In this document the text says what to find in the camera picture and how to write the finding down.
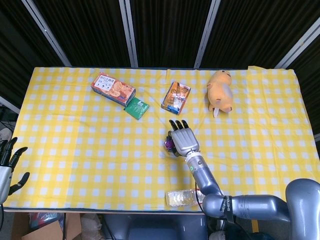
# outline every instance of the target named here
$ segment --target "green packet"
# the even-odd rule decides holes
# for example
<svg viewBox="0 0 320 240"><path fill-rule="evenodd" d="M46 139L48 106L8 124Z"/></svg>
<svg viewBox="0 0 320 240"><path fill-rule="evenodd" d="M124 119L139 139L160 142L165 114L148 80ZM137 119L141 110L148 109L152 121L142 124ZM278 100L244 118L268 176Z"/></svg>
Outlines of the green packet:
<svg viewBox="0 0 320 240"><path fill-rule="evenodd" d="M134 97L129 102L129 104L124 109L128 114L130 114L135 119L139 120L142 115L148 110L149 105L140 101L138 98Z"/></svg>

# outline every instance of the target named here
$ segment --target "gingham tablecloth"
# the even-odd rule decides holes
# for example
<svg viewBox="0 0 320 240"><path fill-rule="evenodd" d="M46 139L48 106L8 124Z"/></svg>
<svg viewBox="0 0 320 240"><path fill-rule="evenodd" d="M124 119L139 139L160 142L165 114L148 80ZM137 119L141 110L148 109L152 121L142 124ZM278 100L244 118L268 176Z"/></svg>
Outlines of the gingham tablecloth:
<svg viewBox="0 0 320 240"><path fill-rule="evenodd" d="M105 72L136 87L150 105L138 121L90 84ZM88 208L128 211L198 211L170 208L165 193L191 189L182 157L166 152L169 119L185 119L222 191L272 194L285 200L296 178L320 181L313 133L293 70L232 70L233 110L208 111L206 84L213 70L37 67L14 135L28 146L12 183L30 172L9 196L11 208ZM161 108L171 83L191 87L182 113Z"/></svg>

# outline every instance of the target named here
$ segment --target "stuffed animal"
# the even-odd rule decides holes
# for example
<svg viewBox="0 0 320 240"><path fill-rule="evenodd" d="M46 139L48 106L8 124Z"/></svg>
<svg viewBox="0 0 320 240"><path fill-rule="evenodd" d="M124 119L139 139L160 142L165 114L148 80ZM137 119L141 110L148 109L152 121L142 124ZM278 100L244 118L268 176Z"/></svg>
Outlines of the stuffed animal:
<svg viewBox="0 0 320 240"><path fill-rule="evenodd" d="M219 110L229 113L232 110L233 95L230 89L231 75L228 71L219 70L214 73L207 84L209 111L213 109L213 116L216 118Z"/></svg>

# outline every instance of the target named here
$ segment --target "curtain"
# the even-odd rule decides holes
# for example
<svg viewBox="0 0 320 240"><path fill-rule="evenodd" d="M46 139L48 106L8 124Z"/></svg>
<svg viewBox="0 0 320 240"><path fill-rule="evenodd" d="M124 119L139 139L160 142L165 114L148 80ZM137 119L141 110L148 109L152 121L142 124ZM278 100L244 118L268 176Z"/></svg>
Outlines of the curtain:
<svg viewBox="0 0 320 240"><path fill-rule="evenodd" d="M222 0L201 68L274 68L319 17L319 0Z"/></svg>
<svg viewBox="0 0 320 240"><path fill-rule="evenodd" d="M118 0L34 0L74 67L130 67Z"/></svg>
<svg viewBox="0 0 320 240"><path fill-rule="evenodd" d="M0 96L20 108L34 67L63 66L19 0L0 1Z"/></svg>
<svg viewBox="0 0 320 240"><path fill-rule="evenodd" d="M131 0L138 65L193 68L211 0Z"/></svg>
<svg viewBox="0 0 320 240"><path fill-rule="evenodd" d="M294 69L298 78L313 134L320 134L320 36L290 64L288 69Z"/></svg>

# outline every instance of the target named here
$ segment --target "plastic water bottle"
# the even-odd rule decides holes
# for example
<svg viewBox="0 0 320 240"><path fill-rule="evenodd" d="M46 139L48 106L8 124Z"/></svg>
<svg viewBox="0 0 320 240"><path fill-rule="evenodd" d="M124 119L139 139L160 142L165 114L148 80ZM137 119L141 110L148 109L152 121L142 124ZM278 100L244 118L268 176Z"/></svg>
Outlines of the plastic water bottle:
<svg viewBox="0 0 320 240"><path fill-rule="evenodd" d="M200 190L197 190L197 195L199 203L202 203L205 195L203 195ZM194 206L198 204L195 189L169 191L166 193L165 198L166 204L171 207Z"/></svg>

